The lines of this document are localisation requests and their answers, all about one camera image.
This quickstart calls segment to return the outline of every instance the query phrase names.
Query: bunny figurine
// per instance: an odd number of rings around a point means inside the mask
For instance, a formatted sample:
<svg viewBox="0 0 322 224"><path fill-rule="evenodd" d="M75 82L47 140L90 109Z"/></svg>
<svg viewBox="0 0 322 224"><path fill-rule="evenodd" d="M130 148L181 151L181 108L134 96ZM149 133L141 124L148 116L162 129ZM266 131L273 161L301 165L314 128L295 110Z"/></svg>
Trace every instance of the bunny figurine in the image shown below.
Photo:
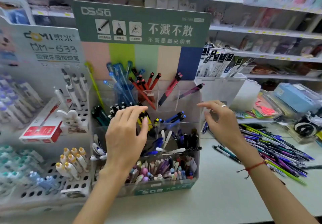
<svg viewBox="0 0 322 224"><path fill-rule="evenodd" d="M78 116L78 112L75 110L70 110L66 113L63 110L57 110L57 115L62 117L63 128L68 129L68 133L82 133L86 132L85 128L83 128L83 122L81 118Z"/></svg>

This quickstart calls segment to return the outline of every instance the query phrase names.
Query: forearm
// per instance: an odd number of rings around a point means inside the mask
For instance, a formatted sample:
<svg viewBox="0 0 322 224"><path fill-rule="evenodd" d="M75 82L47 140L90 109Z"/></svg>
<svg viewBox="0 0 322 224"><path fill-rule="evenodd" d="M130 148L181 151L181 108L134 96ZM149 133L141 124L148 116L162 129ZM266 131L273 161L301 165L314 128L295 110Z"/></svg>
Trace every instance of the forearm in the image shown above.
<svg viewBox="0 0 322 224"><path fill-rule="evenodd" d="M245 167L263 161L257 150L246 142L234 152ZM250 177L276 224L318 223L266 165L252 169Z"/></svg>
<svg viewBox="0 0 322 224"><path fill-rule="evenodd" d="M90 197L75 218L74 224L104 223L126 177L126 171L115 170L111 167L102 169Z"/></svg>

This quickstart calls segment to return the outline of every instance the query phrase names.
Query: person's left hand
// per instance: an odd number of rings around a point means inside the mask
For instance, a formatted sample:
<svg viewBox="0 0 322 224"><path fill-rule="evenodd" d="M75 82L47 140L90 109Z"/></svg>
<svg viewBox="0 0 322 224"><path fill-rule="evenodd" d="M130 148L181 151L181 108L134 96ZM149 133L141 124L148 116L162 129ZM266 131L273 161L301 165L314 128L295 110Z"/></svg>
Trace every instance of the person's left hand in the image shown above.
<svg viewBox="0 0 322 224"><path fill-rule="evenodd" d="M137 120L144 110L147 110L147 106L136 105L116 112L105 135L106 165L126 173L135 165L147 141L147 117L142 122L140 134L136 135Z"/></svg>

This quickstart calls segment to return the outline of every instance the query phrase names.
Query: red and white box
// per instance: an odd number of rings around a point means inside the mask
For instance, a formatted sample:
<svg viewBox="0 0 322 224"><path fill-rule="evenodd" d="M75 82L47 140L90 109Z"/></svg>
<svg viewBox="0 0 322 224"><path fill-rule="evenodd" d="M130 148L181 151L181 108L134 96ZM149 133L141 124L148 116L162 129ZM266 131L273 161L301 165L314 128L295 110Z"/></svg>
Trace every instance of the red and white box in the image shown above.
<svg viewBox="0 0 322 224"><path fill-rule="evenodd" d="M69 108L71 104L71 100L67 99L67 106ZM61 109L61 104L58 98L51 98L19 139L24 144L56 142L62 132L60 129L62 119L56 115L56 111L59 109Z"/></svg>

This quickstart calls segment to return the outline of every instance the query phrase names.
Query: tabletop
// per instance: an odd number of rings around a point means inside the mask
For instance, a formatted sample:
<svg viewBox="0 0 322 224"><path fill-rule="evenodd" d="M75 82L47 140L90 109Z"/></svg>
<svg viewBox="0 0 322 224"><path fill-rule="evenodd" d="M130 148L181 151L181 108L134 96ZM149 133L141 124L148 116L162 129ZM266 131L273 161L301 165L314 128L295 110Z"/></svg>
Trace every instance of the tabletop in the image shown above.
<svg viewBox="0 0 322 224"><path fill-rule="evenodd" d="M315 158L311 164L322 164L322 148L316 143L299 145L278 124L265 124L275 134L294 144L298 149ZM191 189L156 193L146 196L118 198L112 205L105 223L113 224L164 224L165 220L173 223L216 223L240 224L271 221L253 182L245 180L247 172L236 173L243 169L228 157L215 151L211 146L217 141L211 134L201 136L200 174ZM314 216L322 215L322 171L310 170L307 178L302 178L308 185L302 186L290 178L279 176L293 195ZM72 223L79 208L39 215L15 218L3 218L8 224Z"/></svg>

